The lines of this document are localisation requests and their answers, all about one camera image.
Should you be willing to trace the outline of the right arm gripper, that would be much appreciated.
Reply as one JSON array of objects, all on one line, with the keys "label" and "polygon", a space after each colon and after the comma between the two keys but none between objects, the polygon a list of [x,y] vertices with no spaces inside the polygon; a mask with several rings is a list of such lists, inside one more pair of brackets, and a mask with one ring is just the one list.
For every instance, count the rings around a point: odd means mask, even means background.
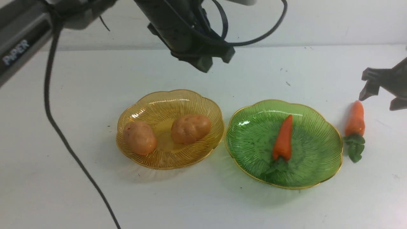
[{"label": "right arm gripper", "polygon": [[390,111],[407,109],[407,58],[390,69],[366,68],[362,72],[365,86],[359,94],[359,100],[377,96],[382,87],[394,96],[390,103]]}]

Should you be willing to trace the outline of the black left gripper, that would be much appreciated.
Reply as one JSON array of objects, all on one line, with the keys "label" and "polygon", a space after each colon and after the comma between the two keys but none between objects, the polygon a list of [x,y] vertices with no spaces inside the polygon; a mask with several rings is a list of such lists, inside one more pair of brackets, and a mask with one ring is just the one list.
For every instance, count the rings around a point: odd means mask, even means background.
[{"label": "black left gripper", "polygon": [[149,20],[148,29],[169,48],[173,57],[207,73],[213,58],[229,63],[235,49],[226,44],[229,24],[225,11],[214,1],[222,19],[222,34],[210,26],[202,0],[137,0]]}]

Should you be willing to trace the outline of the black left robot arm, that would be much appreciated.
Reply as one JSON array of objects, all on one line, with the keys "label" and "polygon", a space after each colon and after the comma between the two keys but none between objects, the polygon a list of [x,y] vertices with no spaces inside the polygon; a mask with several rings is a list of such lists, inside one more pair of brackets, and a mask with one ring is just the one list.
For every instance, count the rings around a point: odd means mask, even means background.
[{"label": "black left robot arm", "polygon": [[[201,0],[137,0],[149,31],[172,56],[207,73],[212,58],[229,63],[235,54],[225,36],[209,24]],[[116,4],[115,0],[13,0],[1,8],[1,85],[6,83],[52,37],[67,28],[83,30]]]}]

